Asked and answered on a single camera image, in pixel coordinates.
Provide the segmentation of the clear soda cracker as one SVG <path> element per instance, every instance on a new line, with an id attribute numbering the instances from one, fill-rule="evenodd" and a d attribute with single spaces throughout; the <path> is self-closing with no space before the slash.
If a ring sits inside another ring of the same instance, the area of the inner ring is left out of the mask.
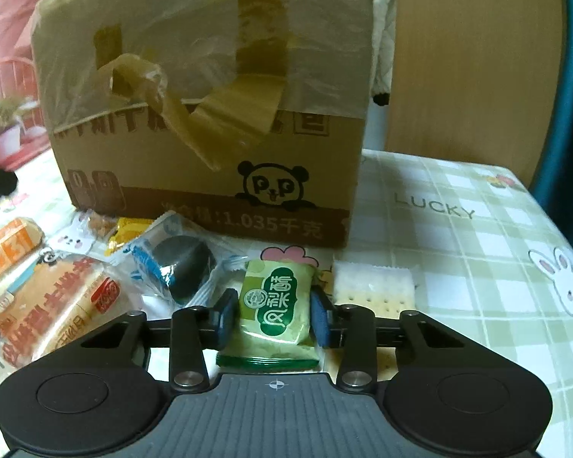
<path id="1" fill-rule="evenodd" d="M 416 309 L 415 283 L 408 269 L 335 261 L 332 301 L 365 307 L 377 318 L 399 318 Z"/>

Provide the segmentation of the printed garden backdrop curtain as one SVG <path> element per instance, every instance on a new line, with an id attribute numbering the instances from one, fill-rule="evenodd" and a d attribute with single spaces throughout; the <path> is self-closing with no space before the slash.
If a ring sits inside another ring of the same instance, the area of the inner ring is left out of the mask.
<path id="1" fill-rule="evenodd" d="M 50 147 L 31 46 L 39 1 L 0 0 L 0 169 L 7 171 Z"/>

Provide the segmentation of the black cookie clear wrapper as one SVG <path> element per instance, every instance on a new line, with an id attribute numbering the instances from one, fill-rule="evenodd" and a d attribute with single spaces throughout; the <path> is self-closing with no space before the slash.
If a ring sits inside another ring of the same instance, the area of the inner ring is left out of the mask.
<path id="1" fill-rule="evenodd" d="M 109 259 L 145 292 L 183 307 L 213 305 L 247 262 L 230 239 L 175 211 L 162 214 Z"/>

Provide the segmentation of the green pineapple cake packet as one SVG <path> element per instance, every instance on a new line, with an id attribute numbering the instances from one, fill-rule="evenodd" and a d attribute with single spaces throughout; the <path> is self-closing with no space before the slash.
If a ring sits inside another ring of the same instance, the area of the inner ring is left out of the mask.
<path id="1" fill-rule="evenodd" d="M 292 261 L 249 261 L 239 293 L 239 318 L 216 357 L 223 369 L 300 372 L 319 364 L 310 331 L 316 268 Z"/>

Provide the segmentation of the blue bread cake packet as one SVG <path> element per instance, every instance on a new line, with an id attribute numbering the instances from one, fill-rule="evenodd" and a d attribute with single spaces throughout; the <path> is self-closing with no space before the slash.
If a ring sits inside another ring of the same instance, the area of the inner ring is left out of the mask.
<path id="1" fill-rule="evenodd" d="M 105 261 L 46 248 L 0 296 L 0 358 L 26 366 L 133 309 L 140 293 Z"/>

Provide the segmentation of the small yellow candy packet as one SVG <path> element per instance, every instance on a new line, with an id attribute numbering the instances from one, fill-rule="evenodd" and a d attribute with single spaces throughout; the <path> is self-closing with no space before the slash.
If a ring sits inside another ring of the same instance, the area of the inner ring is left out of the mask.
<path id="1" fill-rule="evenodd" d="M 116 230 L 108 238 L 104 255 L 110 256 L 117 252 L 127 243 L 141 236 L 152 223 L 152 219 L 120 217 L 117 220 Z"/>

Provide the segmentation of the orange cracker pack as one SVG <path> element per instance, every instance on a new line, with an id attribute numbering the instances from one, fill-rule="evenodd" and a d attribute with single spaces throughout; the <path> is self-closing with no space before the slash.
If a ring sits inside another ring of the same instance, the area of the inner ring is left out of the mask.
<path id="1" fill-rule="evenodd" d="M 31 219 L 15 218 L 0 228 L 0 278 L 23 261 L 44 239 Z"/>

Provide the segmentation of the cardboard box with plastic liner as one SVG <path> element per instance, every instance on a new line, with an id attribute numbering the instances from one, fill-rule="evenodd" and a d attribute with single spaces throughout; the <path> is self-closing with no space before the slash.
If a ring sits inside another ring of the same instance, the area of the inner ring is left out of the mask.
<path id="1" fill-rule="evenodd" d="M 32 50 L 72 204 L 340 248 L 372 0 L 40 0 Z"/>

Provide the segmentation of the wooden headboard panel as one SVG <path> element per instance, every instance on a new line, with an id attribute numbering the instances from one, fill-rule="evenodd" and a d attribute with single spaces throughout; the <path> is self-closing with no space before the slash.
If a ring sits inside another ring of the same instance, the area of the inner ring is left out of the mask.
<path id="1" fill-rule="evenodd" d="M 565 0 L 396 0 L 389 151 L 533 180 L 554 109 Z"/>

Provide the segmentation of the small brown snack packet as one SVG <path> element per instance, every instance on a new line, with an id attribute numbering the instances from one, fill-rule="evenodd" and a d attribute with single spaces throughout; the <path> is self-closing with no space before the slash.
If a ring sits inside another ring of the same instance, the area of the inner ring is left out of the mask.
<path id="1" fill-rule="evenodd" d="M 79 212 L 73 224 L 81 236 L 94 241 L 106 242 L 117 231 L 118 219 L 101 215 L 94 210 Z"/>

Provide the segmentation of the white quilted blanket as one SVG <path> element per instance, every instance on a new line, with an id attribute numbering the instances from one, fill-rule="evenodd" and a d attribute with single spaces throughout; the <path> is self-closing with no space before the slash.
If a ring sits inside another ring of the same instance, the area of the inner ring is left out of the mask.
<path id="1" fill-rule="evenodd" d="M 378 106 L 390 100 L 396 40 L 396 0 L 374 0 L 371 99 Z"/>

